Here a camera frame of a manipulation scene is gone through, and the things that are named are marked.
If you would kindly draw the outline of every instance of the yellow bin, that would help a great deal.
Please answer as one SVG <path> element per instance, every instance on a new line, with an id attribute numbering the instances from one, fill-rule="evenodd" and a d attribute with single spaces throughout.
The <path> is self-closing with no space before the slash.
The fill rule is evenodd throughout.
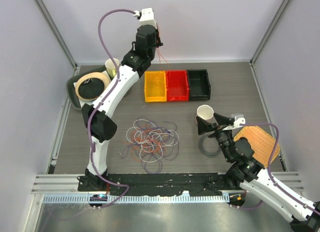
<path id="1" fill-rule="evenodd" d="M 167 101 L 165 71 L 146 71 L 144 73 L 144 94 L 146 102 Z"/>

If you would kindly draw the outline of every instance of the gray wood tabletop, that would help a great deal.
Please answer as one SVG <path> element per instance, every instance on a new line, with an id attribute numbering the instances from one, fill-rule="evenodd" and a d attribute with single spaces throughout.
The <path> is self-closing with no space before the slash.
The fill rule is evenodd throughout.
<path id="1" fill-rule="evenodd" d="M 80 72 L 93 68 L 95 66 L 82 66 Z M 146 103 L 144 77 L 142 77 L 122 99 L 112 117 L 118 129 L 109 144 L 107 155 L 109 173 L 145 173 L 141 163 L 133 160 L 130 155 L 121 159 L 121 153 L 126 146 L 124 144 L 126 131 L 140 116 L 146 116 L 156 121 L 159 126 L 168 129 L 174 128 L 164 121 L 177 125 L 178 156 L 173 161 L 162 160 L 162 173 L 226 172 L 231 166 L 226 162 L 222 153 L 214 158 L 208 158 L 200 153 L 199 136 L 195 124 L 196 110 L 200 105 L 207 104 L 216 113 L 225 116 L 241 113 L 245 116 L 247 123 L 267 122 L 249 63 L 153 64 L 149 71 L 168 69 L 207 69 L 211 83 L 211 99 L 208 101 Z M 262 128 L 270 133 L 269 127 Z M 215 139 L 206 139 L 204 146 L 209 150 L 218 148 Z M 54 173 L 83 174 L 89 162 L 89 147 L 82 114 L 71 108 Z M 148 165 L 150 171 L 156 171 L 157 168 L 157 163 Z M 282 171 L 278 158 L 271 165 L 271 170 Z"/>

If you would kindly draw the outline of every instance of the black bin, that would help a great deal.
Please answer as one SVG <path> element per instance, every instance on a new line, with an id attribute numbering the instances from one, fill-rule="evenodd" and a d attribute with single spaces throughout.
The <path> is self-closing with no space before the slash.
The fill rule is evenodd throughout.
<path id="1" fill-rule="evenodd" d="M 189 83 L 189 101 L 210 100 L 211 85 L 206 69 L 187 70 Z"/>

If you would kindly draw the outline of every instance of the white cup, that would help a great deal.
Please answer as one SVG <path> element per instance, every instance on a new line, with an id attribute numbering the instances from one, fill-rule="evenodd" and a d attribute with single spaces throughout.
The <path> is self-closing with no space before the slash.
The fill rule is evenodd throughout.
<path id="1" fill-rule="evenodd" d="M 116 63 L 116 65 L 119 67 L 120 65 L 120 62 L 118 59 L 114 58 L 114 61 Z M 106 68 L 106 71 L 108 72 L 108 75 L 111 79 L 113 79 L 115 76 L 116 76 L 116 66 L 114 65 L 114 63 L 112 62 L 111 59 L 108 59 L 107 61 L 105 61 L 105 68 Z"/>
<path id="2" fill-rule="evenodd" d="M 212 123 L 214 120 L 214 110 L 208 105 L 202 105 L 198 107 L 196 110 L 196 115 L 209 123 Z"/>

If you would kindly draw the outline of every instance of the black disc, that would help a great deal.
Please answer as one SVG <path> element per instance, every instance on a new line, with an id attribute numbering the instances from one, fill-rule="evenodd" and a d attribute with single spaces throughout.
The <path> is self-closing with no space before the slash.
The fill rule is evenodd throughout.
<path id="1" fill-rule="evenodd" d="M 87 100 L 99 97 L 105 90 L 104 82 L 98 78 L 90 78 L 83 81 L 78 89 L 79 95 Z"/>

